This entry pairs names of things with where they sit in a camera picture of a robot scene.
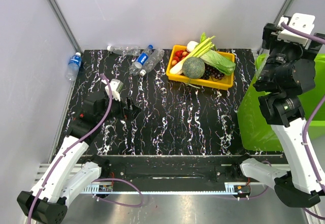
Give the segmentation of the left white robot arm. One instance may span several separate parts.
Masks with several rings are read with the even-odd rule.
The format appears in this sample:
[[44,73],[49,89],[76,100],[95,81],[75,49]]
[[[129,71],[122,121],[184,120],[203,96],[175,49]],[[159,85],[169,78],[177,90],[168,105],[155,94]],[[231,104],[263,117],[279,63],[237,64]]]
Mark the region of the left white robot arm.
[[122,102],[98,94],[87,98],[43,176],[30,191],[22,191],[17,197],[27,223],[33,220],[39,223],[61,223],[68,207],[85,188],[101,181],[118,182],[119,179],[111,174],[109,160],[98,155],[91,156],[73,177],[70,173],[107,119],[119,116],[126,119],[138,112],[139,109],[131,100]]

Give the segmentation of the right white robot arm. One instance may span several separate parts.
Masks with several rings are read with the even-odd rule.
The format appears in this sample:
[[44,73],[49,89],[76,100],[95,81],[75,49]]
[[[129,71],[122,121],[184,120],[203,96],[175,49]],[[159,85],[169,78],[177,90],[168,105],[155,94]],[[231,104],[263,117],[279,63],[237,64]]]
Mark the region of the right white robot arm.
[[255,179],[273,189],[288,207],[310,208],[324,195],[324,171],[308,136],[310,119],[305,117],[299,96],[315,88],[315,58],[324,38],[299,31],[286,22],[267,23],[263,47],[269,57],[254,83],[259,108],[286,155],[290,170],[278,170],[244,155],[231,168],[237,181]]

